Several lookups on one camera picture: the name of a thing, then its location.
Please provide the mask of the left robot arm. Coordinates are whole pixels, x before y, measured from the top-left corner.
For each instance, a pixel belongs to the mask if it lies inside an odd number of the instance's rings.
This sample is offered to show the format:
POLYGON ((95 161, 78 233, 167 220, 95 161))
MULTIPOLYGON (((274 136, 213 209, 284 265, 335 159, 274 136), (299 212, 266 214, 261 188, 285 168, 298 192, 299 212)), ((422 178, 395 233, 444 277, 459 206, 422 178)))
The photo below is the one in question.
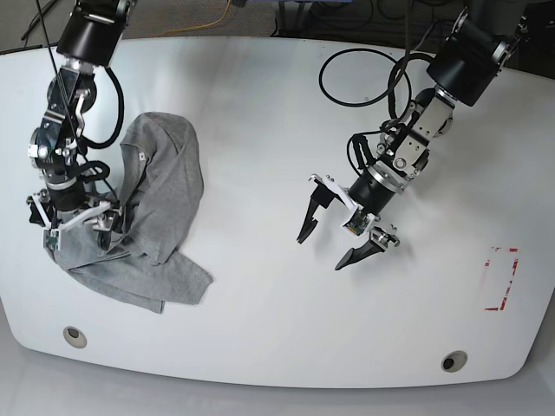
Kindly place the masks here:
POLYGON ((352 237, 366 242, 349 249, 336 265, 341 270, 351 264, 381 254, 399 245, 396 228, 384 224, 381 212, 396 194, 402 194, 428 164, 430 141, 448 132, 457 103, 473 106, 526 32, 527 1, 467 1, 454 21, 445 45, 435 56, 406 50, 394 63, 383 98, 395 103, 395 88, 406 74, 408 63, 428 63, 434 86, 410 94, 402 114, 389 109, 389 118, 375 130, 376 147, 368 143, 369 133, 353 134, 346 153, 356 181, 349 187, 333 178, 311 175, 316 185, 297 242, 303 243, 315 230, 314 215, 333 201, 348 211, 342 227, 352 237))

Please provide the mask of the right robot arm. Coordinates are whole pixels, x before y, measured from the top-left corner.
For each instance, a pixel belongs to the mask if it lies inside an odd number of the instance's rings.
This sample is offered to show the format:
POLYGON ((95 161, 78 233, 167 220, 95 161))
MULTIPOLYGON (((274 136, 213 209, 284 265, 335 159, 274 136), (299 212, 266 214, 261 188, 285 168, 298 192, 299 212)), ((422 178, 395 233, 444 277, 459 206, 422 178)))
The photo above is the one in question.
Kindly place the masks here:
POLYGON ((29 195, 29 221, 42 227, 42 243, 60 250, 73 228, 89 224, 100 249, 107 250, 113 231, 121 228, 121 202, 114 189, 106 194, 96 183, 106 183, 107 164, 87 157, 89 150, 112 146, 124 120, 124 94, 110 62, 128 26, 133 1, 78 1, 55 50, 66 61, 54 66, 47 93, 48 106, 28 145, 31 164, 44 180, 44 188, 29 195), (88 139, 83 115, 95 104, 95 69, 103 68, 117 95, 114 131, 104 141, 88 139))

